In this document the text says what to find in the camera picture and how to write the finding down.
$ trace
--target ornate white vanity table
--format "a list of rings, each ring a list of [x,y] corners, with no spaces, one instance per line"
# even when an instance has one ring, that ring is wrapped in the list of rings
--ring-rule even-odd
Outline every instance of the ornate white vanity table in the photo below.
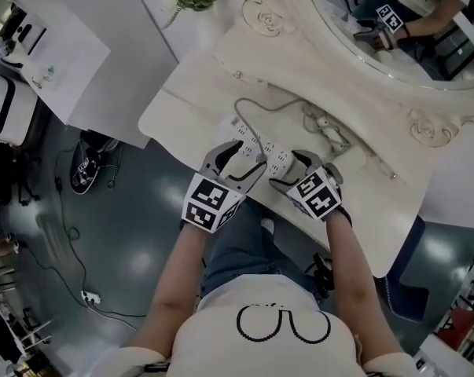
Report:
[[[248,97],[269,108],[301,97],[325,111],[365,165],[348,171],[344,206],[374,276],[388,273],[420,209],[434,157],[474,121],[474,81],[423,81],[361,51],[314,0],[245,0],[241,18],[210,53],[191,53],[139,121],[175,158],[198,169],[217,145],[233,103]],[[242,105],[261,134],[288,150],[307,149],[326,162],[331,146],[303,126],[302,103],[279,112]],[[232,174],[248,167],[236,161]],[[325,225],[298,211],[261,178],[250,197],[327,247]]]

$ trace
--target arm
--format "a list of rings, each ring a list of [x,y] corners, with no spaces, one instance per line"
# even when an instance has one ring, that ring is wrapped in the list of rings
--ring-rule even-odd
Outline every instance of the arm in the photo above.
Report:
[[[460,0],[441,0],[435,10],[428,16],[406,23],[412,37],[434,35],[440,32],[456,16],[465,4]],[[394,34],[396,39],[407,38],[403,28]]]
[[[193,315],[208,236],[196,226],[184,225],[156,286],[148,316],[130,346],[170,357],[178,329]]]
[[[348,220],[337,210],[326,216],[333,260],[338,317],[362,343],[362,363],[402,352],[385,320],[366,257]]]

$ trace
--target shoe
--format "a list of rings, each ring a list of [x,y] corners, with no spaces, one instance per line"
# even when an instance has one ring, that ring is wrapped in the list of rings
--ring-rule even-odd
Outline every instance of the shoe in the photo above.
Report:
[[[275,223],[269,218],[263,218],[261,220],[261,227],[271,233],[271,236],[275,234]]]

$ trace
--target jeans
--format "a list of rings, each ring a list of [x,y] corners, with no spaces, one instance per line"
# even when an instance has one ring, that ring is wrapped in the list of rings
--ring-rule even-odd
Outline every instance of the jeans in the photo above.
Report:
[[[274,244],[273,235],[261,228],[264,213],[250,200],[215,234],[211,258],[205,269],[202,296],[247,274],[281,274],[309,291],[320,304],[322,297],[313,280]]]
[[[364,0],[357,9],[354,11],[354,17],[358,20],[375,20],[378,18],[377,9],[381,6],[389,4],[391,9],[403,22],[415,21],[421,18],[420,15],[415,13],[412,9],[409,9],[403,5],[399,0]],[[423,48],[418,44],[427,43],[427,38],[406,38],[401,39],[397,42],[398,47],[406,52],[415,61],[419,61],[418,57],[421,55]]]

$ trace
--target power cord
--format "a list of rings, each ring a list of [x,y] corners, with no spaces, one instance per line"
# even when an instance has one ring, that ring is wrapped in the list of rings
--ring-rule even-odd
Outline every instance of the power cord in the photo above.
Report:
[[[97,311],[100,311],[101,313],[106,313],[106,314],[115,314],[117,316],[123,316],[123,317],[132,317],[132,318],[145,318],[147,317],[147,314],[125,314],[125,313],[118,313],[116,311],[110,311],[110,310],[103,310],[103,309],[99,309],[95,303],[92,303],[92,306],[97,310]]]
[[[347,5],[347,9],[348,9],[348,12],[353,15],[354,13],[352,12],[352,9],[350,8],[350,3],[348,2],[348,0],[344,0],[345,1],[345,4]]]
[[[254,99],[248,98],[248,97],[241,97],[235,101],[233,104],[233,108],[235,109],[235,112],[237,113],[238,117],[242,120],[242,122],[249,128],[251,131],[252,135],[254,138],[258,141],[259,145],[259,150],[261,151],[261,154],[256,158],[257,162],[266,162],[266,154],[265,150],[263,148],[263,144],[261,143],[261,138],[259,138],[259,135],[255,132],[255,130],[252,128],[251,124],[245,119],[245,117],[242,115],[240,110],[238,109],[238,104],[241,102],[251,102],[252,104],[255,104],[259,108],[261,108],[264,111],[267,112],[279,112],[282,109],[287,108],[288,106],[295,104],[296,102],[301,102],[304,101],[304,99],[298,98],[293,101],[287,102],[285,104],[281,104],[280,106],[277,106],[276,108],[267,108],[266,106],[263,106],[259,102],[254,101]]]
[[[41,269],[44,269],[45,271],[51,269],[52,271],[54,271],[58,277],[61,279],[62,283],[64,284],[65,288],[67,289],[67,291],[69,292],[69,294],[72,296],[72,298],[74,299],[74,301],[78,304],[78,306],[81,306],[81,307],[87,307],[86,305],[82,304],[79,299],[74,295],[74,293],[72,293],[72,290],[71,288],[69,287],[68,283],[65,281],[64,277],[62,276],[62,274],[60,273],[60,271],[55,268],[54,266],[50,265],[50,266],[45,266],[43,264],[41,264],[41,262],[38,260],[37,256],[35,255],[34,251],[29,247],[29,245],[25,242],[18,242],[18,244],[21,246],[21,247],[25,247],[29,250],[29,252],[31,253],[32,257],[34,258],[34,260],[38,263],[39,265],[39,268]]]
[[[259,139],[258,134],[254,131],[252,126],[249,124],[249,122],[244,118],[244,116],[241,114],[240,110],[238,109],[238,104],[242,101],[246,102],[251,102],[255,104],[257,107],[261,108],[264,111],[267,112],[279,112],[280,110],[283,110],[287,108],[288,106],[298,103],[298,102],[303,102],[305,105],[302,107],[302,113],[303,113],[303,128],[305,129],[306,132],[310,134],[318,134],[322,138],[324,138],[333,148],[333,153],[335,156],[341,155],[343,152],[345,152],[348,148],[350,148],[351,144],[343,138],[340,134],[340,128],[337,126],[333,126],[331,124],[327,124],[326,126],[320,126],[317,123],[317,120],[320,119],[321,117],[328,118],[329,115],[327,112],[323,111],[322,109],[318,108],[317,106],[312,105],[310,102],[305,101],[302,98],[296,98],[290,102],[287,102],[285,104],[282,104],[280,106],[277,106],[276,108],[267,108],[266,106],[263,106],[259,102],[254,101],[251,98],[248,97],[241,97],[240,99],[237,99],[235,103],[233,104],[233,107],[235,109],[235,112],[238,114],[238,117],[242,120],[242,122],[249,128],[251,131],[252,135],[254,135],[255,139],[258,141],[259,149],[261,150],[262,155],[264,154],[263,146],[261,144],[261,140]],[[314,124],[314,129],[310,128],[307,125],[307,120],[312,120]],[[334,141],[333,139],[329,138],[329,136],[325,133],[326,130],[335,130],[339,135],[340,138],[342,138],[342,141]]]
[[[111,316],[106,316],[105,314],[102,314],[101,311],[97,310],[95,308],[95,305],[93,304],[93,302],[86,302],[86,304],[88,305],[88,309],[90,309],[91,311],[93,311],[94,313],[98,314],[100,317],[102,318],[107,318],[108,320],[116,320],[116,321],[119,321],[120,323],[123,323],[125,324],[126,326],[132,328],[133,330],[137,331],[137,328],[134,327],[132,324],[126,322],[125,320],[122,320],[121,318],[115,318],[115,317],[111,317]]]
[[[81,233],[79,233],[79,230],[75,228],[74,226],[71,226],[69,229],[66,226],[65,222],[65,211],[64,211],[64,201],[62,200],[62,180],[57,176],[57,165],[58,165],[58,160],[60,158],[60,155],[62,153],[68,153],[74,151],[75,148],[72,149],[64,149],[62,151],[59,151],[57,154],[57,158],[55,159],[55,165],[53,167],[53,179],[55,181],[55,189],[57,190],[58,193],[58,199],[60,201],[60,206],[61,206],[61,217],[62,217],[62,227],[64,228],[64,233],[65,236],[67,237],[69,247],[71,248],[72,253],[74,254],[75,259],[78,261],[78,263],[81,265],[83,268],[83,291],[86,290],[86,267],[83,264],[83,261],[81,258],[78,256],[78,253],[76,253],[76,250],[74,246],[72,245],[73,241],[78,240],[81,237]]]
[[[65,153],[69,153],[69,152],[73,152],[75,150],[75,148],[79,145],[80,149],[82,149],[81,147],[81,142],[78,141],[78,144],[74,147],[74,148],[70,148],[70,149],[63,149],[63,150],[60,150],[58,153],[57,153],[57,157],[55,159],[55,164],[53,166],[53,180],[55,182],[55,189],[57,190],[57,193],[58,193],[58,198],[59,198],[59,201],[60,201],[60,207],[61,207],[61,218],[62,218],[62,227],[64,228],[64,234],[66,235],[67,239],[68,239],[68,243],[69,243],[69,247],[71,248],[71,251],[74,255],[74,257],[76,258],[76,260],[78,261],[78,263],[81,265],[81,267],[83,268],[83,285],[82,285],[82,290],[85,291],[86,290],[86,280],[87,280],[87,271],[86,271],[86,266],[84,265],[83,261],[81,260],[81,258],[78,256],[75,248],[74,248],[74,245],[72,244],[73,241],[76,241],[78,240],[80,237],[81,237],[81,234],[79,232],[79,230],[74,227],[74,226],[71,226],[70,228],[67,227],[67,222],[65,221],[65,210],[64,210],[64,201],[63,201],[63,198],[62,198],[62,180],[60,177],[57,176],[57,167],[58,167],[58,163],[59,163],[59,160],[60,160],[60,157],[62,154],[65,154]],[[135,318],[143,318],[145,317],[145,315],[134,315],[134,314],[124,314],[124,313],[118,313],[118,312],[114,312],[114,311],[111,311],[111,310],[101,310],[101,309],[98,309],[95,304],[92,302],[88,302],[88,300],[85,300],[85,303],[86,305],[83,305],[76,297],[75,295],[72,293],[72,290],[69,288],[67,282],[65,281],[64,277],[61,275],[61,273],[58,271],[58,269],[56,269],[55,267],[53,266],[50,266],[50,267],[45,267],[44,265],[42,265],[38,259],[35,257],[34,255],[34,252],[32,251],[32,249],[26,244],[25,245],[29,251],[31,252],[31,254],[34,256],[36,262],[38,263],[38,265],[42,268],[42,269],[52,269],[54,270],[57,275],[61,278],[62,282],[64,283],[65,287],[68,289],[69,293],[71,294],[72,298],[75,299],[75,301],[78,303],[78,305],[82,306],[82,307],[85,307],[85,308],[88,308],[92,311],[94,311],[95,313],[98,313],[101,317],[104,317],[104,318],[108,318],[110,320],[118,320],[120,322],[123,322],[125,323],[126,325],[128,325],[129,327],[133,328],[133,329],[136,329],[134,328],[132,325],[128,324],[126,321],[124,320],[121,320],[119,318],[115,318],[115,317],[111,317],[111,316],[106,316],[102,313],[110,313],[110,314],[115,314],[115,315],[118,315],[118,316],[123,316],[123,317],[135,317]]]
[[[130,328],[133,328],[135,331],[137,331],[137,328],[134,327],[133,325],[127,323],[125,320],[121,320],[120,318],[116,318],[116,317],[111,317],[111,316],[106,316],[102,313],[111,313],[111,314],[116,314],[116,315],[119,315],[119,316],[123,316],[123,317],[135,317],[135,318],[144,318],[144,316],[137,316],[137,315],[134,315],[134,314],[124,314],[124,313],[117,313],[117,312],[113,312],[113,311],[104,311],[104,310],[100,310],[98,309],[93,300],[91,302],[88,302],[87,300],[85,301],[86,304],[82,304],[79,299],[74,295],[74,293],[72,293],[72,290],[71,288],[69,287],[68,283],[66,282],[65,278],[62,276],[62,274],[60,273],[60,271],[55,268],[54,266],[50,265],[50,266],[45,266],[43,264],[41,264],[41,262],[38,260],[37,256],[35,255],[34,251],[28,246],[28,244],[26,244],[25,242],[19,242],[19,245],[21,247],[25,247],[29,250],[29,252],[31,253],[32,257],[34,258],[34,260],[37,262],[37,264],[39,265],[39,268],[41,269],[44,269],[44,270],[53,270],[57,275],[58,277],[61,279],[62,283],[64,284],[65,288],[67,289],[67,292],[69,292],[69,294],[71,295],[71,297],[74,299],[74,301],[78,304],[78,306],[80,307],[83,307],[85,309],[90,309],[92,310],[93,312],[97,313],[99,316],[101,317],[104,317],[104,318],[107,318],[109,320],[116,320],[116,321],[119,321],[123,324],[125,324],[126,326],[130,327]]]

